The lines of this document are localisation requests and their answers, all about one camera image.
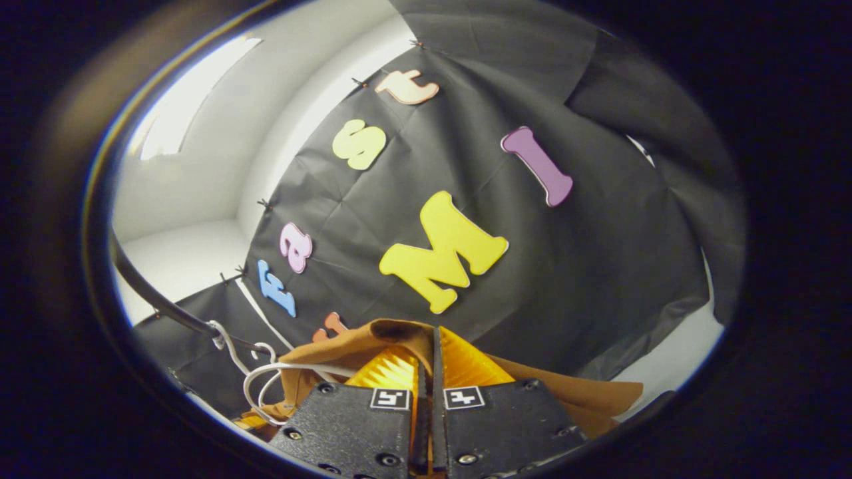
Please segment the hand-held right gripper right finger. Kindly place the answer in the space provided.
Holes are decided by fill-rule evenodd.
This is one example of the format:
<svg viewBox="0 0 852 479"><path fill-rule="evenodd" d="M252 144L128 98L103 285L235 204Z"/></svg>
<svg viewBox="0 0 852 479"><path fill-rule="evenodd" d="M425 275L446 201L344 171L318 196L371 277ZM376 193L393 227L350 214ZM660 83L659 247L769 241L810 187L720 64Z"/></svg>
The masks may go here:
<svg viewBox="0 0 852 479"><path fill-rule="evenodd" d="M443 327L433 339L431 467L444 479L529 477L587 443L541 379L512 379Z"/></svg>

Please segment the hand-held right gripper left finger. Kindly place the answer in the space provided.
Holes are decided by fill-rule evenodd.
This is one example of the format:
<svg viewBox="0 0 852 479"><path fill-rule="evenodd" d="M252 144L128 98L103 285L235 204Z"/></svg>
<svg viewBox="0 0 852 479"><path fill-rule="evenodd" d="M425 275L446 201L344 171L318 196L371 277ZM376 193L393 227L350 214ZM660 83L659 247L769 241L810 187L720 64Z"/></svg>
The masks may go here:
<svg viewBox="0 0 852 479"><path fill-rule="evenodd" d="M269 445L349 479L413 479L429 470L424 367L384 349L343 384L320 383Z"/></svg>

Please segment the brown shirt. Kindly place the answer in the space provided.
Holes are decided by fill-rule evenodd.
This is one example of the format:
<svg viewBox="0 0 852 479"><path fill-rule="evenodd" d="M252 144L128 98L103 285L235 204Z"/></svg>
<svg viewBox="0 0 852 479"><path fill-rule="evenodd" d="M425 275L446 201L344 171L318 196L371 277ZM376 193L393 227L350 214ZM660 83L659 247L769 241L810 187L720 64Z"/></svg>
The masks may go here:
<svg viewBox="0 0 852 479"><path fill-rule="evenodd" d="M280 357L280 362L359 370L384 349L398 346L413 353L424 366L426 375L431 378L434 374L432 334L437 328L402 319L375 319L357 329L340 331L331 339L296 347ZM569 417L590 438L602 436L617 427L617 416L628 411L643 392L643 385L636 382L575 378L483 354L512 379L541 379ZM262 410L274 419L286 421L295 415L310 388L319 384L320 379L319 373L307 369L283 370L280 382L284 399L271 405L261 405ZM269 438L278 428L271 424L264 431L265 437Z"/></svg>

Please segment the black clothes rack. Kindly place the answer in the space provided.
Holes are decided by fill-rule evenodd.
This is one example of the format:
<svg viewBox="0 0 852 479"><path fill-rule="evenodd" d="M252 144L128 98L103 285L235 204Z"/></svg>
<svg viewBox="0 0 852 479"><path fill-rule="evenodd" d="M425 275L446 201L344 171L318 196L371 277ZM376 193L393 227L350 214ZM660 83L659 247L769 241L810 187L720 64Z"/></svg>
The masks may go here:
<svg viewBox="0 0 852 479"><path fill-rule="evenodd" d="M118 241L115 231L111 228L108 233L110 260L118 270L119 275L130 285L130 288L139 294L147 303L164 313L168 318L173 319L177 323L188 329L203 333L213 340L217 335L217 331L207 325L207 321L197 318L183 307L168 300L164 294L161 294L152 284L150 284L140 273L139 270L131 262L130 258L125 254L124 249ZM250 344L243 339L235 339L237 347L247 349Z"/></svg>

